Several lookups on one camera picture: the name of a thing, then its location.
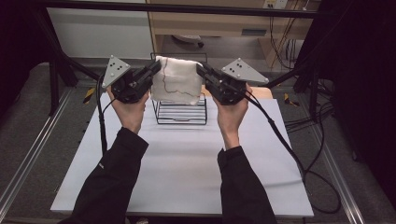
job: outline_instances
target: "white wall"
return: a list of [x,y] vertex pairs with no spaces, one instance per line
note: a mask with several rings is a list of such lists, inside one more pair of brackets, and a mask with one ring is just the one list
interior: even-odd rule
[[[122,0],[97,0],[122,2]],[[145,3],[145,0],[123,0]],[[70,57],[148,59],[153,51],[146,12],[49,8],[64,52]]]

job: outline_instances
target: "crumpled fabric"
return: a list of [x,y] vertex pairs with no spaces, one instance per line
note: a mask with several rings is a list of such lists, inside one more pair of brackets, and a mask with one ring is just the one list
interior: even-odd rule
[[196,64],[200,63],[163,56],[157,56],[156,61],[161,62],[162,68],[153,77],[151,99],[197,105],[203,84],[203,79],[196,73]]

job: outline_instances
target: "black controller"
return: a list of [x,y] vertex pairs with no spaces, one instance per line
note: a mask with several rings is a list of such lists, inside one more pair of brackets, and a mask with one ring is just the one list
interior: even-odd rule
[[230,77],[207,63],[197,64],[197,74],[204,78],[205,88],[222,105],[235,105],[244,98],[246,81]]
[[137,70],[130,69],[111,85],[111,92],[117,100],[125,104],[136,103],[149,90],[152,77],[160,70],[160,61]]

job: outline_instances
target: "metal bracket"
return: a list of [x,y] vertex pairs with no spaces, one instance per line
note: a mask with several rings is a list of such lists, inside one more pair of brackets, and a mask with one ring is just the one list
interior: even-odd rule
[[111,55],[110,60],[108,61],[102,87],[107,88],[115,81],[117,81],[117,79],[122,77],[122,75],[124,75],[129,69],[131,69],[131,65]]
[[267,77],[260,74],[240,58],[223,67],[221,71],[241,81],[260,82],[263,84],[267,84],[269,81]]

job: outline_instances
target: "hand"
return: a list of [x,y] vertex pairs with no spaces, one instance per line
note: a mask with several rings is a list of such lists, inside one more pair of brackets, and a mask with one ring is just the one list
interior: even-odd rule
[[[248,84],[247,91],[252,92],[252,89]],[[244,98],[236,105],[222,105],[214,97],[213,100],[218,106],[218,125],[220,127],[226,150],[233,147],[239,147],[238,129],[246,112],[248,111],[248,100]]]
[[[110,100],[113,100],[114,95],[111,92],[111,87],[107,88],[107,93],[110,96]],[[146,94],[134,104],[124,104],[118,100],[113,101],[112,106],[120,119],[122,127],[129,129],[133,133],[139,133],[148,98],[149,91],[147,91]]]

